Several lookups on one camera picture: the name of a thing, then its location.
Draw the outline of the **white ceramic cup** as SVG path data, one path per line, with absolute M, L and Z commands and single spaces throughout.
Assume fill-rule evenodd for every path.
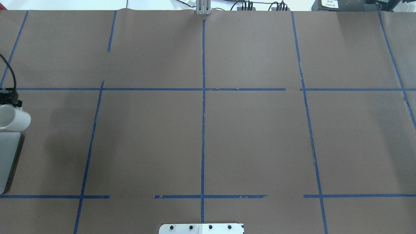
M 22 132 L 30 126 L 31 120 L 30 114 L 22 111 L 21 108 L 15 108 L 12 105 L 2 105 L 0 107 L 1 130 Z

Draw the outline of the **grey closed laptop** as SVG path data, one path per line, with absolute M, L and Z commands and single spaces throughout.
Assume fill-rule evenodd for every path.
M 22 134 L 20 132 L 0 133 L 0 194 L 8 192 L 19 155 Z

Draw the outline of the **black box with label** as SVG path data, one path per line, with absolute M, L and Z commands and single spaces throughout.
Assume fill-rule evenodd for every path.
M 366 0 L 315 0 L 312 11 L 337 12 L 373 12 L 378 11 L 374 4 L 367 4 Z

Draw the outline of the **aluminium frame post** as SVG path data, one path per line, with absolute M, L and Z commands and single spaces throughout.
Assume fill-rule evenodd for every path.
M 196 15 L 210 15 L 212 12 L 211 0 L 195 0 Z

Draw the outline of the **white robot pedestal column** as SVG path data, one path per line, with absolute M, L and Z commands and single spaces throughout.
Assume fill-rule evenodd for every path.
M 159 234 L 244 234 L 244 224 L 239 223 L 194 223 L 163 224 Z

